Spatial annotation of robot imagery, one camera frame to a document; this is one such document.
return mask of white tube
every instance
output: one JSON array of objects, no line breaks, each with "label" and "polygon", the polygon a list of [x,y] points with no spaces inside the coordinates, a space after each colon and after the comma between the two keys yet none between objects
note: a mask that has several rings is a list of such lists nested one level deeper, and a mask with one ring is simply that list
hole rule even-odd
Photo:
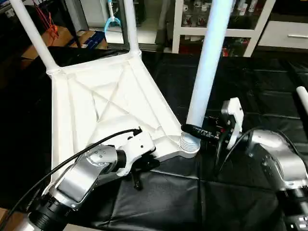
[{"label": "white tube", "polygon": [[113,12],[113,9],[112,9],[112,2],[108,1],[108,8],[109,8],[109,13],[110,13],[110,17],[112,19],[112,22],[114,22],[115,21],[115,17],[114,17],[114,12]]},{"label": "white tube", "polygon": [[129,52],[139,54],[140,50],[137,38],[136,16],[133,0],[124,0],[124,6],[130,48]]},{"label": "white tube", "polygon": [[[220,53],[225,39],[233,0],[213,0],[208,29],[203,42],[196,80],[193,87],[187,124],[201,127],[212,90]],[[193,153],[200,148],[200,140],[183,133],[181,147]]]},{"label": "white tube", "polygon": [[303,104],[303,107],[308,115],[308,92],[306,88],[304,87],[298,87],[296,88],[296,91],[298,93],[298,96]]},{"label": "white tube", "polygon": [[23,2],[21,0],[10,0],[10,2],[33,46],[45,64],[47,71],[58,70],[59,66],[56,64],[52,55],[47,49]]}]

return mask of table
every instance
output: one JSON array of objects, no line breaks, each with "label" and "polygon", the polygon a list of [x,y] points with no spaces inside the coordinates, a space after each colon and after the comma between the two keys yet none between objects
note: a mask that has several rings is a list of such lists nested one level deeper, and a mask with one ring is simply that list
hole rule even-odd
[{"label": "table", "polygon": [[[50,50],[59,65],[114,52]],[[142,59],[180,123],[185,123],[199,57],[143,52]],[[298,85],[308,87],[305,66],[276,59],[222,58],[207,115],[218,116],[224,100],[239,97],[244,130],[257,125],[278,128],[307,155],[308,119],[293,94]],[[51,82],[41,60],[36,59],[0,92],[0,105],[6,112],[0,120],[6,122],[1,125],[6,139],[0,169],[2,185],[7,187],[0,192],[0,206],[11,207],[50,167]],[[237,151],[215,179],[214,153],[214,147],[203,144],[194,159],[176,157],[141,173],[140,192],[129,176],[101,186],[71,223],[101,230],[285,230],[276,196],[259,163]]]}]

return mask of plastic part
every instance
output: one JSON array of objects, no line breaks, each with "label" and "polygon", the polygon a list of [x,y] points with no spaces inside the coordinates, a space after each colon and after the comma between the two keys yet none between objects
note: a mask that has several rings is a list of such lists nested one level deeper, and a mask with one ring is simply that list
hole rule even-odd
[{"label": "plastic part", "polygon": [[305,87],[301,86],[296,88],[298,96],[303,104],[303,107],[308,115],[308,92]]},{"label": "plastic part", "polygon": [[[177,155],[192,157],[180,148],[180,123],[144,66],[137,41],[132,0],[125,0],[130,52],[87,63],[61,67],[55,64],[21,0],[12,0],[28,35],[39,45],[52,79],[51,167],[104,137],[128,128],[141,127],[155,144],[152,153],[159,161]],[[127,143],[123,134],[106,143],[116,148]],[[65,167],[51,177],[51,183]]]},{"label": "plastic part", "polygon": [[107,22],[105,24],[105,27],[104,27],[104,33],[105,34],[107,33],[107,29],[108,29],[110,23],[112,23],[112,22],[116,22],[116,23],[118,23],[121,26],[121,21],[118,18],[115,18],[115,17],[113,19],[112,18],[108,18],[108,20],[107,20]]},{"label": "plastic part", "polygon": [[[232,4],[233,0],[213,0],[186,124],[202,126]],[[200,140],[197,138],[193,139],[183,132],[180,145],[186,152],[192,152],[192,148],[197,152],[200,148]]]},{"label": "plastic part", "polygon": [[140,54],[138,38],[137,38],[137,26],[134,3],[132,0],[124,0],[125,16],[128,31],[129,40],[129,52]]},{"label": "plastic part", "polygon": [[50,54],[48,48],[42,40],[23,2],[21,0],[10,0],[10,2],[19,18],[19,21],[21,22],[26,33],[28,34],[33,46],[35,47],[43,63],[45,64],[47,71],[53,72],[59,70],[59,66],[54,61],[52,55]]}]

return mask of shelving unit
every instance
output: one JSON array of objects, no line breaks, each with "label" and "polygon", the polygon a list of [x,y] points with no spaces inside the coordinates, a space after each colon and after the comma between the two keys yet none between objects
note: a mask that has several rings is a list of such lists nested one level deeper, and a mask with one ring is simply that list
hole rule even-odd
[{"label": "shelving unit", "polygon": [[[226,32],[226,37],[245,38],[243,46],[246,48],[244,50],[244,53],[236,54],[236,56],[250,57],[252,55],[252,52],[254,51],[255,46],[257,45],[257,42],[261,36],[261,33],[270,16],[271,10],[276,0],[259,0],[258,4],[259,7],[260,5],[263,6],[262,9],[253,13],[248,12],[247,9],[245,15],[243,16],[240,16],[239,10],[237,10],[238,1],[239,0],[237,0],[234,11],[231,14],[228,30]],[[193,4],[194,1],[190,1],[189,4],[187,4],[188,10],[184,12],[184,0],[176,0],[172,44],[173,53],[179,53],[179,51],[181,50],[181,36],[206,36],[207,28],[201,27],[200,25],[198,27],[196,21],[198,20],[199,16],[202,16],[202,18],[207,20],[210,12],[210,5],[207,11],[204,12],[201,10],[194,10]],[[190,25],[184,25],[183,19],[186,15],[188,15],[188,17],[191,17],[192,20],[194,20],[195,22],[191,23]],[[228,42],[229,40],[226,39],[224,45],[228,44]]]},{"label": "shelving unit", "polygon": [[5,6],[0,6],[0,14],[8,11],[10,8],[12,8],[10,3],[5,5]]}]

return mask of bottle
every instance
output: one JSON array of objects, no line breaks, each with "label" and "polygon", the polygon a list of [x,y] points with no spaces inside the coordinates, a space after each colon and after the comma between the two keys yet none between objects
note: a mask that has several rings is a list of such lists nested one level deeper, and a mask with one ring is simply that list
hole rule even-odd
[{"label": "bottle", "polygon": [[236,4],[236,0],[233,0],[233,4],[232,4],[232,8],[231,8],[231,12],[233,12],[233,11],[234,11],[235,4]]},{"label": "bottle", "polygon": [[248,11],[250,13],[253,13],[255,11],[257,3],[258,3],[258,0],[252,0],[251,1],[251,4],[250,4],[249,9],[248,9]]},{"label": "bottle", "polygon": [[237,5],[237,9],[240,11],[242,6],[243,6],[243,4],[245,4],[245,3],[246,3],[246,0],[240,0],[239,4]]},{"label": "bottle", "polygon": [[247,7],[248,7],[247,3],[244,3],[242,5],[242,8],[240,9],[240,13],[239,13],[240,16],[244,16],[245,15]]}]

